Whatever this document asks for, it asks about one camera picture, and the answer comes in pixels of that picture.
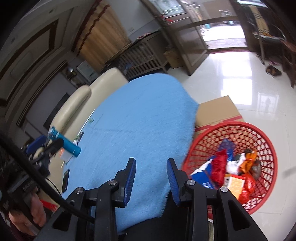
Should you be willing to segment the person's left hand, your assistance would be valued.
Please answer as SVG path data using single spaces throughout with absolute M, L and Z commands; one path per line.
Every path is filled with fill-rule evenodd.
M 38 227 L 43 227 L 47 221 L 46 213 L 38 195 L 33 193 L 30 200 L 30 206 L 25 204 L 25 212 L 20 210 L 11 210 L 9 219 L 12 224 L 23 233 L 30 236 L 36 236 Z

